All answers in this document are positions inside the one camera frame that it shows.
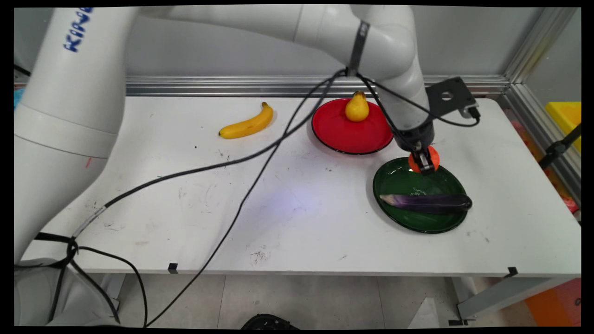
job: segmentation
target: table surface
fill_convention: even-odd
[[[113,197],[158,176],[234,160],[280,137],[300,99],[266,98],[272,123],[226,140],[225,125],[260,111],[259,97],[128,97],[121,134],[97,181],[45,232],[71,235]],[[283,142],[205,273],[321,275],[581,276],[581,227],[496,102],[478,99],[473,128],[435,124],[434,147],[473,200],[464,222],[421,234],[390,220],[371,183],[384,163],[408,156],[394,142],[370,155],[335,152],[310,123]],[[314,106],[309,100],[302,119]],[[447,117],[467,121],[458,113]],[[195,273],[230,225],[269,153],[251,161],[170,179],[108,208],[79,245],[128,259],[140,272]],[[25,259],[63,258],[65,247],[34,241]],[[81,251],[88,272],[132,272]]]

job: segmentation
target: blue logo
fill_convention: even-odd
[[[83,24],[90,21],[87,14],[91,14],[93,7],[80,7],[79,10],[81,11],[76,12],[79,19],[72,22],[72,29],[70,29],[70,34],[66,35],[66,44],[64,44],[64,48],[72,52],[78,52],[77,47],[84,38]]]

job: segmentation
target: purple eggplant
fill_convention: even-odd
[[[465,194],[441,194],[426,196],[380,195],[380,198],[391,206],[400,209],[424,213],[447,215],[467,211],[472,207],[472,200]]]

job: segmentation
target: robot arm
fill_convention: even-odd
[[[360,24],[348,5],[56,8],[14,117],[15,264],[107,163],[124,113],[125,46],[139,13],[254,31],[321,49],[345,65]],[[364,20],[371,27],[360,72],[428,108],[412,10],[374,5]],[[432,123],[418,131],[427,114],[378,92],[397,129],[427,147]]]
[[[204,5],[144,7],[140,15],[214,24],[253,31],[322,50],[347,65],[360,19],[349,5]],[[415,22],[409,6],[374,5],[359,71],[428,108],[416,50]],[[420,126],[427,114],[379,89],[386,111],[399,130]]]

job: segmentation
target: banana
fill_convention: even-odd
[[[226,139],[249,136],[265,128],[272,121],[272,116],[272,108],[266,102],[262,102],[262,111],[258,116],[247,121],[227,125],[219,131],[219,136]]]

